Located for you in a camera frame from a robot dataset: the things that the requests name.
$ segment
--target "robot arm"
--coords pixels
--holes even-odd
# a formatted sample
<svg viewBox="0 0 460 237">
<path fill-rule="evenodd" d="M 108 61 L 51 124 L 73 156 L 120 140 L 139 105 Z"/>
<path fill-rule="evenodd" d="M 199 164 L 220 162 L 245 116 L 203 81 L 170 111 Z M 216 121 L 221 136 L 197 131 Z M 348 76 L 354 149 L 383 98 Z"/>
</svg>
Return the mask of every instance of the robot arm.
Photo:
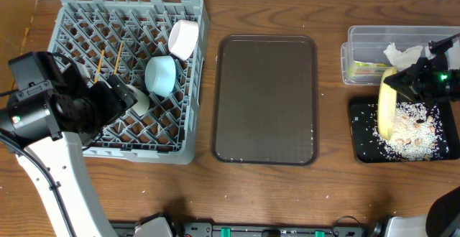
<svg viewBox="0 0 460 237">
<path fill-rule="evenodd" d="M 460 70 L 449 70 L 446 51 L 451 48 L 454 35 L 439 42 L 429 42 L 428 49 L 434 58 L 421 57 L 384 83 L 409 101 L 458 101 L 460 100 Z"/>
<path fill-rule="evenodd" d="M 73 132 L 63 132 L 62 135 L 63 137 L 56 141 L 46 137 L 30 144 L 26 152 L 35 157 L 43 167 L 48 168 L 58 184 L 75 236 L 117 236 L 91 184 L 81 151 L 80 137 Z M 18 156 L 17 159 L 37 188 L 56 236 L 69 236 L 44 175 L 25 156 Z"/>
<path fill-rule="evenodd" d="M 82 143 L 136 103 L 115 75 L 88 87 L 75 63 L 49 52 L 9 62 L 18 85 L 0 110 L 0 138 L 35 184 L 58 236 L 116 236 L 91 184 Z"/>
</svg>

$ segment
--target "white bowl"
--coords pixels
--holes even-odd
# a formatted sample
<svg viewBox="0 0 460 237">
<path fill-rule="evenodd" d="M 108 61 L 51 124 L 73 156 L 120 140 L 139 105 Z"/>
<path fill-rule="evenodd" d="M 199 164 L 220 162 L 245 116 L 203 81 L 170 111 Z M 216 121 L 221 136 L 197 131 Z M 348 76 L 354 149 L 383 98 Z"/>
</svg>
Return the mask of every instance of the white bowl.
<svg viewBox="0 0 460 237">
<path fill-rule="evenodd" d="M 179 20 L 171 29 L 167 48 L 181 60 L 187 60 L 192 55 L 198 41 L 198 23 Z"/>
<path fill-rule="evenodd" d="M 134 94 L 134 97 L 137 99 L 136 104 L 131 108 L 136 112 L 136 114 L 140 117 L 143 116 L 148 110 L 150 106 L 149 97 L 145 95 L 145 93 L 141 92 L 138 88 L 134 87 L 133 85 L 127 85 L 129 89 Z"/>
<path fill-rule="evenodd" d="M 145 86 L 150 93 L 168 97 L 175 82 L 175 63 L 171 56 L 152 57 L 145 68 Z"/>
</svg>

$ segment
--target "table surface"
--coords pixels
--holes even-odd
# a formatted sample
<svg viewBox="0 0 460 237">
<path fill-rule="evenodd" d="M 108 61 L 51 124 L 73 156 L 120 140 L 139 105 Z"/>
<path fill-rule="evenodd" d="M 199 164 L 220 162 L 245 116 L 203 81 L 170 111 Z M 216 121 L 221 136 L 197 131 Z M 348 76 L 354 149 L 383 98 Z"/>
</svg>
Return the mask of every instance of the table surface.
<svg viewBox="0 0 460 237">
<path fill-rule="evenodd" d="M 86 158 L 110 220 L 167 211 L 181 220 L 331 225 L 342 215 L 423 215 L 460 185 L 460 161 L 362 164 L 351 145 L 347 103 L 378 93 L 345 85 L 340 47 L 352 25 L 460 25 L 460 0 L 204 0 L 211 18 L 201 81 L 195 159 L 188 165 Z M 26 51 L 46 50 L 61 7 L 39 0 Z M 231 34 L 308 35 L 318 46 L 319 158 L 311 167 L 228 164 L 210 152 L 219 42 Z M 460 105 L 454 105 L 456 121 Z M 0 150 L 0 236 L 52 236 L 34 185 Z"/>
</svg>

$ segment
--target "gray dish rack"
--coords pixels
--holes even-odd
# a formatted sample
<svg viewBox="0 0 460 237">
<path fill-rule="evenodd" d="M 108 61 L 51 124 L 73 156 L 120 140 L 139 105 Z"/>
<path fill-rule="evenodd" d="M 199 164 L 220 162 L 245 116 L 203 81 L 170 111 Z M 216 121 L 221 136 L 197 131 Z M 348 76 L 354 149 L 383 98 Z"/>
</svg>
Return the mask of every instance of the gray dish rack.
<svg viewBox="0 0 460 237">
<path fill-rule="evenodd" d="M 82 64 L 94 84 L 101 51 L 101 76 L 114 72 L 123 41 L 119 76 L 148 93 L 145 67 L 151 57 L 169 55 L 168 36 L 180 19 L 197 22 L 198 44 L 183 62 L 175 59 L 176 82 L 167 97 L 149 94 L 150 108 L 142 117 L 133 110 L 103 130 L 87 157 L 127 159 L 132 162 L 187 164 L 195 155 L 201 70 L 206 57 L 209 18 L 203 0 L 61 0 L 49 52 L 61 52 Z M 60 69 L 69 66 L 57 60 Z"/>
</svg>

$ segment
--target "light blue cup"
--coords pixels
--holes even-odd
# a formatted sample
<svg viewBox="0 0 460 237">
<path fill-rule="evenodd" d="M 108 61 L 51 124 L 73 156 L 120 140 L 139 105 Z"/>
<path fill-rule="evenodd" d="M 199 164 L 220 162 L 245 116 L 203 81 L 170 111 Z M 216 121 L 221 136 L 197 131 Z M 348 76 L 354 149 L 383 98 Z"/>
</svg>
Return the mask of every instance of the light blue cup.
<svg viewBox="0 0 460 237">
<path fill-rule="evenodd" d="M 168 97 L 175 82 L 175 63 L 171 56 L 152 57 L 145 68 L 145 86 L 150 93 Z"/>
</svg>

